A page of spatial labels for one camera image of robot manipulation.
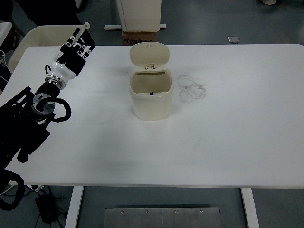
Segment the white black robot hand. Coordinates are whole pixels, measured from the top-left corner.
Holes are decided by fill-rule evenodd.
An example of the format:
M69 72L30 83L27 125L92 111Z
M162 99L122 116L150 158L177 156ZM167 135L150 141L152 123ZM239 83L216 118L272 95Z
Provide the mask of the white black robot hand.
M87 58L96 47L90 33L90 24L76 28L68 40L60 47L51 65L46 65L46 79L63 89L69 80L77 77L86 64Z

